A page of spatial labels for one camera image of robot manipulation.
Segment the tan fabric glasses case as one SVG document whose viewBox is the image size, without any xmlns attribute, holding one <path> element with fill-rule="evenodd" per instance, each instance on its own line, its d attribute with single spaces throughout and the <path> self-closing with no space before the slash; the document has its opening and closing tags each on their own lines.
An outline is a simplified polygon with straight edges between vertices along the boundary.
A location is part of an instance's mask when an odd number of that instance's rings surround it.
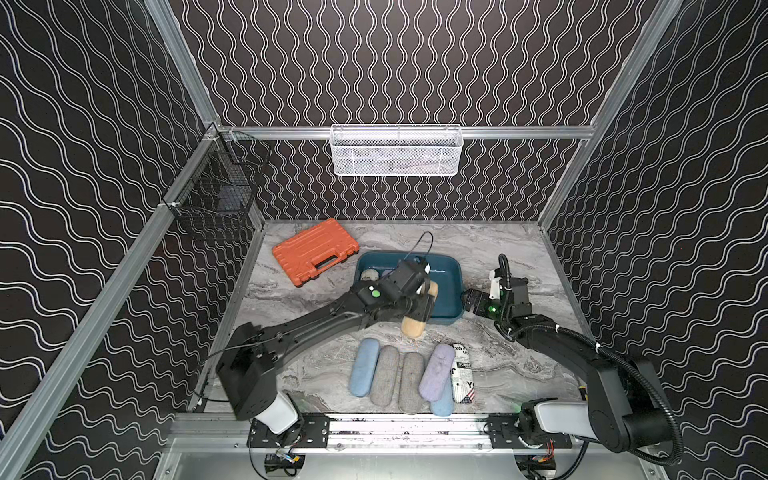
<svg viewBox="0 0 768 480">
<path fill-rule="evenodd" d="M 422 286 L 401 323 L 401 331 L 406 337 L 417 339 L 423 335 L 426 324 L 432 317 L 438 291 L 439 287 L 433 281 Z"/>
</svg>

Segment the light blue glasses case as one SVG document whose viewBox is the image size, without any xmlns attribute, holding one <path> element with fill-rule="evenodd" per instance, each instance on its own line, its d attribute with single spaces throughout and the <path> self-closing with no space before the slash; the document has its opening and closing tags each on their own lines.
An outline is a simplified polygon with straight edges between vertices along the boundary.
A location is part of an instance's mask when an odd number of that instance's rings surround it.
<svg viewBox="0 0 768 480">
<path fill-rule="evenodd" d="M 348 390 L 355 397 L 369 394 L 380 352 L 380 343 L 374 338 L 361 341 L 349 377 Z"/>
</svg>

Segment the purple glasses case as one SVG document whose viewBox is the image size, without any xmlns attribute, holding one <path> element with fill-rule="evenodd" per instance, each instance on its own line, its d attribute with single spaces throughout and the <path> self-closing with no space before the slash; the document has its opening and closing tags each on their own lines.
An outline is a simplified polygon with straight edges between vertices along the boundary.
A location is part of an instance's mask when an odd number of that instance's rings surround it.
<svg viewBox="0 0 768 480">
<path fill-rule="evenodd" d="M 454 360 L 455 349 L 452 345 L 441 343 L 434 348 L 418 387 L 424 400 L 434 402 L 442 397 Z"/>
</svg>

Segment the marble print glasses case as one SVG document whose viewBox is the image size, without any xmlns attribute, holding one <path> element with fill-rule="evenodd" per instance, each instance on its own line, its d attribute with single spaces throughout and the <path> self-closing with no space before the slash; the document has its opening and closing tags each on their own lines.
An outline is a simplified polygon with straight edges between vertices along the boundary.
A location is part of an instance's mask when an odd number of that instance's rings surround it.
<svg viewBox="0 0 768 480">
<path fill-rule="evenodd" d="M 376 281 L 380 278 L 380 273 L 376 269 L 366 269 L 360 273 L 362 281 Z"/>
</svg>

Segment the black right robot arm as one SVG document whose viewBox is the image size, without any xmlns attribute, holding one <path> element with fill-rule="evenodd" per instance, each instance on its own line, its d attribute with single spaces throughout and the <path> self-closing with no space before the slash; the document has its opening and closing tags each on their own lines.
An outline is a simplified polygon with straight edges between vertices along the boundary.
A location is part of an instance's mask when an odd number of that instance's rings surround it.
<svg viewBox="0 0 768 480">
<path fill-rule="evenodd" d="M 493 283 L 496 294 L 464 291 L 464 309 L 491 320 L 504 340 L 555 360 L 586 384 L 586 397 L 578 402 L 548 398 L 523 403 L 517 420 L 523 442 L 542 444 L 563 434 L 656 465 L 681 460 L 681 427 L 646 357 L 626 357 L 534 312 L 524 278 L 495 278 Z"/>
</svg>

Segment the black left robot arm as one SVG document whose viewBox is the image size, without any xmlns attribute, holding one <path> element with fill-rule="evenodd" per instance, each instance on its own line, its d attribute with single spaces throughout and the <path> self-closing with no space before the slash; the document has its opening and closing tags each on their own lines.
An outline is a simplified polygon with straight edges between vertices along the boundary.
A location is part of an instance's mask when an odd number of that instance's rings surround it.
<svg viewBox="0 0 768 480">
<path fill-rule="evenodd" d="M 237 327 L 215 362 L 215 373 L 238 421 L 257 420 L 280 435 L 301 421 L 277 377 L 296 357 L 342 335 L 377 323 L 431 318 L 430 265 L 404 259 L 377 280 L 360 280 L 338 299 L 292 321 L 263 328 Z"/>
</svg>

